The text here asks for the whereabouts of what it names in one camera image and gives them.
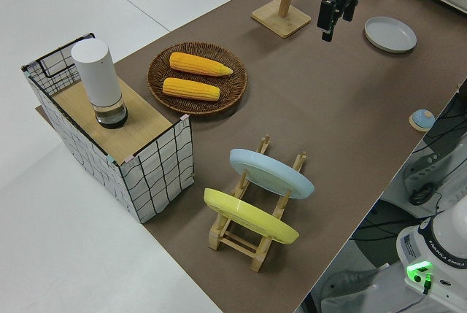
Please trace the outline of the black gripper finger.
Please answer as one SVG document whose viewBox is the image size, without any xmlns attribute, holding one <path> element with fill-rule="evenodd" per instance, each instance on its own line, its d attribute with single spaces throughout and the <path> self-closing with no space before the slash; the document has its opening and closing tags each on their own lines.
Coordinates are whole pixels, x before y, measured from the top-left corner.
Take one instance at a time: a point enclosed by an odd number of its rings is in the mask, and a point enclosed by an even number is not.
<svg viewBox="0 0 467 313">
<path fill-rule="evenodd" d="M 345 0 L 343 16 L 342 16 L 342 18 L 345 21 L 347 22 L 352 21 L 356 6 L 357 6 L 357 0 Z"/>
<path fill-rule="evenodd" d="M 333 1 L 321 1 L 317 27 L 322 31 L 322 40 L 326 42 L 331 42 L 333 38 L 335 11 L 336 5 Z"/>
</svg>

